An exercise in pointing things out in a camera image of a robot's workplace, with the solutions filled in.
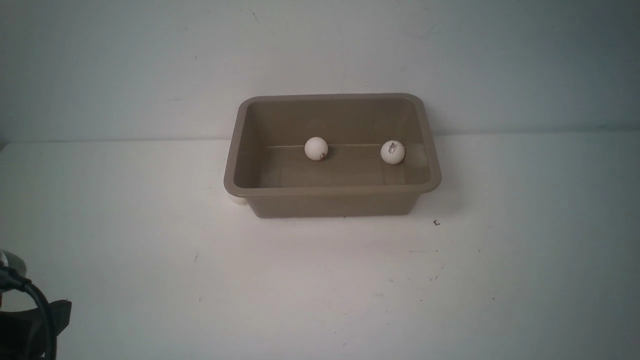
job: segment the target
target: beige plastic tub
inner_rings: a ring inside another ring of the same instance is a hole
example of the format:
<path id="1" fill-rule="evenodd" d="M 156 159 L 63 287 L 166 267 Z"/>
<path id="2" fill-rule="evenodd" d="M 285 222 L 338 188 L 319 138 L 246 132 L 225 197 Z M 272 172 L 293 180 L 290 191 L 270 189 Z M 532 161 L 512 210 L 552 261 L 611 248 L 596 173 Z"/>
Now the beige plastic tub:
<path id="1" fill-rule="evenodd" d="M 329 144 L 321 161 L 305 155 L 305 142 L 314 136 Z M 406 148 L 397 165 L 380 157 L 389 140 Z M 416 96 L 269 96 L 240 105 L 225 188 L 261 218 L 403 215 L 441 177 Z"/>

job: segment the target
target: white table surface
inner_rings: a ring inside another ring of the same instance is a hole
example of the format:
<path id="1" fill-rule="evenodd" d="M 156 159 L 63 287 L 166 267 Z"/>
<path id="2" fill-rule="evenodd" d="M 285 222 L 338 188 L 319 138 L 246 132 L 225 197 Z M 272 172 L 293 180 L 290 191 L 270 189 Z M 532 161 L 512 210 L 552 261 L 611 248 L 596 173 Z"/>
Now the white table surface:
<path id="1" fill-rule="evenodd" d="M 640 358 L 640 133 L 438 137 L 440 187 L 371 218 L 257 218 L 228 145 L 0 152 L 0 248 L 73 302 L 60 359 Z"/>

